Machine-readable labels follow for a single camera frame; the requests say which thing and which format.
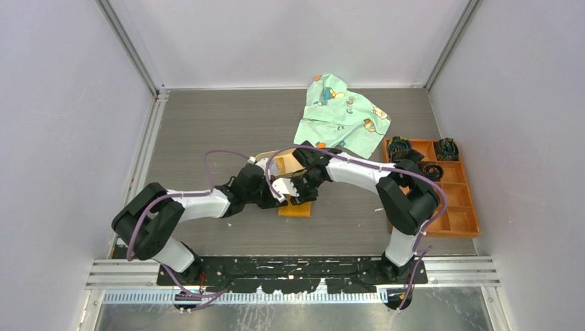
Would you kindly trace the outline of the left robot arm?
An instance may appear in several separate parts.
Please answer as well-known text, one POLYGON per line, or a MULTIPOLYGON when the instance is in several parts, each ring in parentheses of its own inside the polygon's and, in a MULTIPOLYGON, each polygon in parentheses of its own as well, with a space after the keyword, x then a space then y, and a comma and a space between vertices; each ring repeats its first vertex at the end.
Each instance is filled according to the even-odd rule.
POLYGON ((212 190, 174 191, 150 183, 114 217, 111 227, 128 246, 131 259, 153 259, 169 267, 182 283, 191 285, 199 280, 203 266, 192 249, 173 238, 177 225, 231 217, 248 204, 261 209, 286 204, 274 197, 258 165, 245 165, 227 183, 212 190))

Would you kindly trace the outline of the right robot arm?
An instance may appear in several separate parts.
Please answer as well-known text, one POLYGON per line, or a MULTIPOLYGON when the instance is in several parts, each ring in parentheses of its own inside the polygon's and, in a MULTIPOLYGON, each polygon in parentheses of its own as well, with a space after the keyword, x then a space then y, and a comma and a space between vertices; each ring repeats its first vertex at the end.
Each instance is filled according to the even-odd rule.
POLYGON ((441 199, 417 164, 410 159, 399 163, 378 163, 353 157, 334 148, 318 149, 309 142, 292 152, 304 168, 292 177, 294 203, 314 201, 324 182, 346 183, 378 195, 392 226, 390 241, 381 258, 385 278, 402 282, 410 273, 415 247, 422 228, 435 215, 441 199))

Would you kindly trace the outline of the orange leather card holder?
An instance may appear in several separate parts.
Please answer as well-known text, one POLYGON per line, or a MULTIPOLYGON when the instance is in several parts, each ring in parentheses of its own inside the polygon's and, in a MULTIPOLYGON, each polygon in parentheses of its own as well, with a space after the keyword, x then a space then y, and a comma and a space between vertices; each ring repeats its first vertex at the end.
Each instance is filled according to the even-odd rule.
POLYGON ((312 211, 312 202, 305 202, 301 205, 293 205, 289 203, 278 208, 277 214, 280 217, 297 217, 310 218, 312 211))

